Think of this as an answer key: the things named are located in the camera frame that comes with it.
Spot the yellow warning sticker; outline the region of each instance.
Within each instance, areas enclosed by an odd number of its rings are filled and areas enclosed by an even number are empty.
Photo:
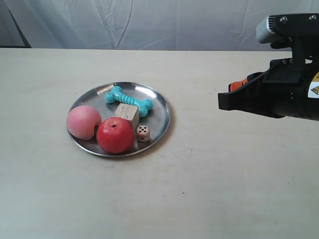
[[[319,72],[314,76],[313,81],[310,83],[308,97],[319,98]]]

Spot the screw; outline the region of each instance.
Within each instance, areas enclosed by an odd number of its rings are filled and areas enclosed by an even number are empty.
[[[280,18],[279,21],[280,21],[280,23],[285,24],[286,21],[288,21],[288,18],[286,16],[283,16],[283,17]]]
[[[309,17],[309,20],[310,20],[310,21],[316,21],[316,20],[317,20],[317,16],[316,16],[316,15],[311,15],[311,16]]]

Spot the bone-shaped toy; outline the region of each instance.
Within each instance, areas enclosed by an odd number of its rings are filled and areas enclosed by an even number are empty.
[[[150,99],[139,101],[133,97],[125,95],[122,92],[122,88],[119,86],[114,86],[110,92],[105,94],[105,101],[107,103],[113,103],[115,101],[119,101],[124,104],[137,106],[139,107],[139,110],[140,110],[140,117],[147,116],[149,110],[153,108],[153,101],[151,101]]]

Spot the round tray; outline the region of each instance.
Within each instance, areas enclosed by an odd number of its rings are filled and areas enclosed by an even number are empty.
[[[139,124],[146,125],[150,128],[151,139],[148,142],[140,143],[135,138],[134,145],[131,149],[121,154],[108,154],[103,151],[97,144],[96,137],[90,140],[81,140],[68,131],[73,141],[83,150],[98,156],[103,157],[125,157],[142,152],[152,147],[165,134],[170,123],[170,107],[166,99],[156,90],[149,86],[133,83],[133,82],[116,82],[102,85],[91,89],[83,94],[71,107],[70,110],[77,106],[92,106],[99,111],[102,121],[113,117],[119,102],[115,101],[112,104],[106,103],[104,96],[111,91],[114,86],[122,88],[123,93],[137,98],[139,100],[151,99],[154,107],[149,111],[146,117],[140,118]]]

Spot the peach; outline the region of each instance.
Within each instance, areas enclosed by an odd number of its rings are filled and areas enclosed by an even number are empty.
[[[66,119],[69,132],[74,137],[85,140],[94,136],[94,128],[101,122],[100,113],[91,106],[78,106],[72,109]]]

